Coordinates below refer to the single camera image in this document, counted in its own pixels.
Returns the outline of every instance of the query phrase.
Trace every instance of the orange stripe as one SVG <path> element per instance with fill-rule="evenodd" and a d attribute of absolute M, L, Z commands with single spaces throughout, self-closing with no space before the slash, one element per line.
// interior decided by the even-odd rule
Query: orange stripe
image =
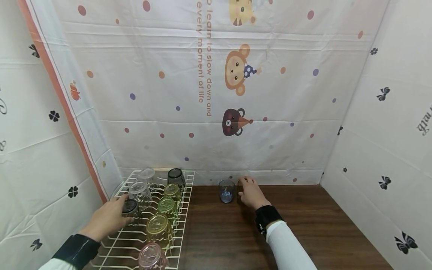
<path fill-rule="evenodd" d="M 35 47 L 39 53 L 40 58 L 42 59 L 42 62 L 44 63 L 45 69 L 48 72 L 51 83 L 55 89 L 55 92 L 57 93 L 57 96 L 60 100 L 60 103 L 63 107 L 63 110 L 66 113 L 66 117 L 67 117 L 67 121 L 69 122 L 70 129 L 72 130 L 72 132 L 75 136 L 75 139 L 77 140 L 77 142 L 81 148 L 81 151 L 84 155 L 84 159 L 86 160 L 87 167 L 89 168 L 90 175 L 93 179 L 93 182 L 95 183 L 96 189 L 98 190 L 99 196 L 101 197 L 102 202 L 105 203 L 107 201 L 107 198 L 105 197 L 105 194 L 102 191 L 102 187 L 98 181 L 98 176 L 96 174 L 95 169 L 93 168 L 90 157 L 86 151 L 83 139 L 81 138 L 81 136 L 79 134 L 78 127 L 74 121 L 72 112 L 69 110 L 69 106 L 67 104 L 67 101 L 66 101 L 66 98 L 64 96 L 63 90 L 61 88 L 60 82 L 58 81 L 57 75 L 54 71 L 54 67 L 50 61 L 50 58 L 48 57 L 47 51 L 45 50 L 45 46 L 42 42 L 41 36 L 39 35 L 38 29 L 36 28 L 35 22 L 33 21 L 29 7 L 28 7 L 25 0 L 18 0 L 18 4 L 19 4 L 21 12 L 24 15 L 24 18 L 27 22 L 27 27 L 30 30 L 30 35 L 32 36 L 32 39 L 35 43 Z"/>

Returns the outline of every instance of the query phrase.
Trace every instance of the cartoon monkey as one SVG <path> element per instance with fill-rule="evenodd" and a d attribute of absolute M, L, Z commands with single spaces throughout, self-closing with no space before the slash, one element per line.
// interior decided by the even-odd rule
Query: cartoon monkey
<path fill-rule="evenodd" d="M 254 70 L 246 61 L 250 50 L 249 45 L 243 44 L 240 50 L 231 51 L 226 58 L 225 84 L 228 89 L 235 89 L 237 95 L 245 94 L 246 87 L 243 83 L 247 78 L 261 73 L 261 68 Z"/>
<path fill-rule="evenodd" d="M 235 26 L 241 26 L 249 20 L 255 23 L 252 0 L 229 0 L 229 18 Z"/>
<path fill-rule="evenodd" d="M 222 120 L 222 129 L 225 136 L 240 136 L 243 133 L 243 127 L 247 124 L 251 124 L 254 121 L 243 118 L 245 116 L 245 110 L 240 108 L 238 110 L 228 109 L 225 111 Z"/>
<path fill-rule="evenodd" d="M 72 98 L 73 98 L 74 100 L 78 100 L 78 99 L 81 98 L 81 97 L 79 96 L 79 93 L 80 93 L 80 92 L 78 92 L 78 90 L 76 89 L 75 81 L 73 81 L 73 83 L 70 84 L 70 95 L 72 96 Z"/>

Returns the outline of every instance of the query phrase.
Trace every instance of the white wire rack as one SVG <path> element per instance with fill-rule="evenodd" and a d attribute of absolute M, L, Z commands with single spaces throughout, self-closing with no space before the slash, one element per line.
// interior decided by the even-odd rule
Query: white wire rack
<path fill-rule="evenodd" d="M 88 270 L 138 270 L 138 254 L 147 244 L 146 224 L 149 218 L 157 212 L 159 201 L 163 197 L 167 184 L 167 172 L 169 169 L 156 169 L 157 183 L 150 184 L 152 202 L 149 207 L 141 209 L 141 219 L 138 225 L 126 226 L 117 233 L 108 236 L 101 242 L 99 253 L 84 269 Z M 137 182 L 140 170 L 133 171 L 127 180 L 121 185 L 116 197 L 128 191 L 129 186 Z M 173 225 L 174 237 L 171 247 L 165 252 L 168 259 L 166 269 L 178 269 L 180 262 L 181 245 L 186 225 L 187 210 L 192 194 L 195 171 L 183 171 L 186 180 L 186 188 L 181 196 L 178 221 Z"/>

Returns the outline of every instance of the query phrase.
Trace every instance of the hand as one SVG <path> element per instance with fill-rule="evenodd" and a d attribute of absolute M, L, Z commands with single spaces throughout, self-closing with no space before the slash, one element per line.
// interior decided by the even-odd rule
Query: hand
<path fill-rule="evenodd" d="M 133 217 L 124 217 L 121 215 L 123 204 L 128 198 L 129 195 L 127 193 L 121 197 L 112 197 L 109 202 L 106 202 L 93 213 L 90 222 L 79 234 L 100 242 L 106 236 L 115 233 L 133 222 Z"/>
<path fill-rule="evenodd" d="M 243 184 L 243 192 L 239 192 L 238 195 L 241 201 L 254 210 L 264 206 L 271 205 L 265 198 L 261 191 L 258 183 L 250 176 L 239 177 L 238 180 Z"/>

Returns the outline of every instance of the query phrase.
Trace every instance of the black wrist strap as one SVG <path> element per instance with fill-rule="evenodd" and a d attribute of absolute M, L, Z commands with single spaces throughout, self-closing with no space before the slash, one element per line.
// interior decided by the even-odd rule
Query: black wrist strap
<path fill-rule="evenodd" d="M 53 259 L 63 260 L 73 265 L 77 270 L 82 270 L 90 260 L 93 260 L 100 243 L 83 235 L 72 235 L 61 248 L 54 254 Z"/>
<path fill-rule="evenodd" d="M 283 220 L 276 208 L 271 205 L 265 205 L 258 208 L 255 211 L 255 214 L 257 215 L 255 218 L 255 225 L 260 234 L 264 235 L 265 238 L 267 237 L 267 225 L 273 221 Z"/>

